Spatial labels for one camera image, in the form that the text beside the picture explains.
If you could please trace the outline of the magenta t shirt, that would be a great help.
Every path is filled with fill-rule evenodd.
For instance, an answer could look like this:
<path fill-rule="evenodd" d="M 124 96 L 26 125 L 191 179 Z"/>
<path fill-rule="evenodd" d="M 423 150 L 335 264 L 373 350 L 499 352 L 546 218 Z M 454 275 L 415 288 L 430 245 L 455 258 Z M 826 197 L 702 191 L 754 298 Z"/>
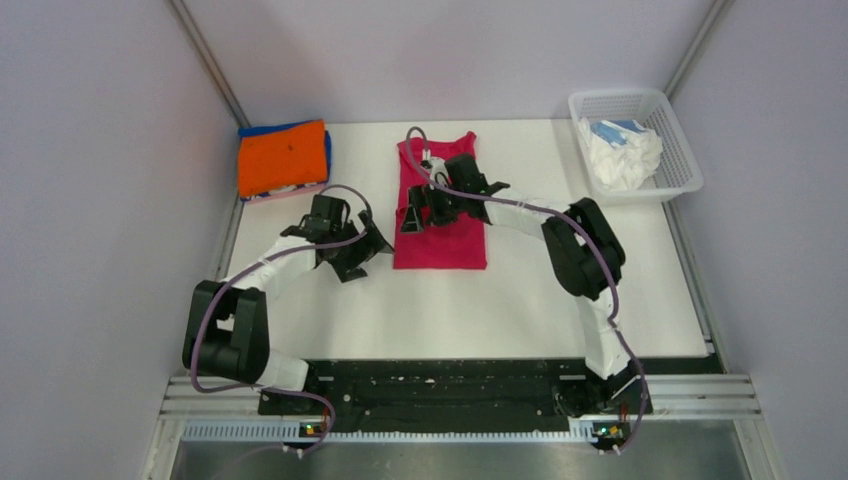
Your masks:
<path fill-rule="evenodd" d="M 425 183 L 409 164 L 410 161 L 421 160 L 423 148 L 423 140 L 419 137 L 411 140 L 410 151 L 406 150 L 403 141 L 397 144 L 400 174 L 393 268 L 484 270 L 487 267 L 485 227 L 476 219 L 463 214 L 456 222 L 444 227 L 426 227 L 421 233 L 400 231 L 408 206 L 408 189 Z"/>

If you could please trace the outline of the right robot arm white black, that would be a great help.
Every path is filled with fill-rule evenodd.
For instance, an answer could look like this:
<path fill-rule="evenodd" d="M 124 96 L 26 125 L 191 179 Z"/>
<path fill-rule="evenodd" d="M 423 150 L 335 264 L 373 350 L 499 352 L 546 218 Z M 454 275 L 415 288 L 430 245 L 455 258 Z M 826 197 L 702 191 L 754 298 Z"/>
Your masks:
<path fill-rule="evenodd" d="M 408 190 L 401 233 L 445 227 L 466 216 L 544 243 L 555 278 L 577 301 L 587 400 L 600 412 L 614 411 L 638 369 L 616 321 L 626 255 L 599 205 L 590 198 L 570 205 L 533 199 L 507 183 L 490 183 L 467 153 L 447 161 L 426 154 L 405 162 L 423 182 Z"/>

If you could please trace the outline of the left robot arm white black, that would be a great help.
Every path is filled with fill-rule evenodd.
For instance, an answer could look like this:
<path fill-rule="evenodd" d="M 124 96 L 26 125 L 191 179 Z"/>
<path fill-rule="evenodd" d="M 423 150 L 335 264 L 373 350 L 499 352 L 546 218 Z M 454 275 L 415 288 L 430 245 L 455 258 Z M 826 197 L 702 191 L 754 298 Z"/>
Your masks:
<path fill-rule="evenodd" d="M 203 280 L 193 291 L 183 344 L 183 361 L 193 387 L 207 392 L 201 375 L 229 380 L 230 388 L 282 394 L 297 413 L 319 404 L 320 386 L 310 365 L 271 345 L 269 305 L 304 275 L 329 265 L 340 282 L 366 276 L 364 263 L 393 253 L 366 204 L 358 215 L 326 191 L 310 211 L 285 228 L 271 247 L 243 270 L 221 281 Z"/>

